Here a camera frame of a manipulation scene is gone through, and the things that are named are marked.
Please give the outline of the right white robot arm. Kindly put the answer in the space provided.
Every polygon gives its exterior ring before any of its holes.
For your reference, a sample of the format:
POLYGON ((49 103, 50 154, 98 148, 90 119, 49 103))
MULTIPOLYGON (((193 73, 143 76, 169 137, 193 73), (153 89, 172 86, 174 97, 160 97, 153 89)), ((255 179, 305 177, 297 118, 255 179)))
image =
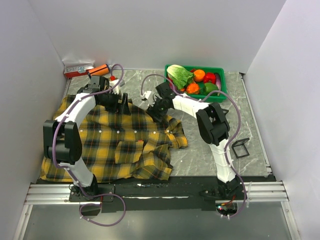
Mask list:
POLYGON ((146 112, 158 123, 164 121, 168 109, 182 111, 196 119, 200 136, 209 145, 215 161, 218 193, 223 199, 230 199, 240 182, 233 170, 233 160, 227 146, 230 125, 221 106, 216 102, 206 103, 179 96, 168 82, 161 83, 155 89, 158 93, 156 98, 152 97, 151 91, 143 94, 145 99, 151 100, 146 112))

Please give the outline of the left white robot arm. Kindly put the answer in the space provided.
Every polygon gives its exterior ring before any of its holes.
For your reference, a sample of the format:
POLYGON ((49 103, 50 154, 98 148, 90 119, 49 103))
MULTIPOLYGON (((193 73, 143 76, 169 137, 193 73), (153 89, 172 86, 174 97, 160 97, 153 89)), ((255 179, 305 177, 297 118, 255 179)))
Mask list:
POLYGON ((87 114, 96 106, 106 111, 129 115, 128 95, 121 93, 121 79, 93 76, 90 83, 81 87, 73 102, 54 120, 43 124, 44 155, 58 169, 64 169, 74 186, 87 201, 99 196, 96 176, 82 159, 83 144, 79 127, 87 114))

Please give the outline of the yellow plaid shirt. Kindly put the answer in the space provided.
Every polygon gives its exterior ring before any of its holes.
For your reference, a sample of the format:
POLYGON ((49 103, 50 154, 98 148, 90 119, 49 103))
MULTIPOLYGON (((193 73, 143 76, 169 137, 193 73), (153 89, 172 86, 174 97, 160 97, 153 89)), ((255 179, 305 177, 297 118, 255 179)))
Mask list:
POLYGON ((171 149, 188 141, 180 120, 165 115, 154 122, 145 110, 129 104, 130 115, 107 112, 97 105, 79 127, 82 159, 98 183, 118 179, 168 180, 171 149))

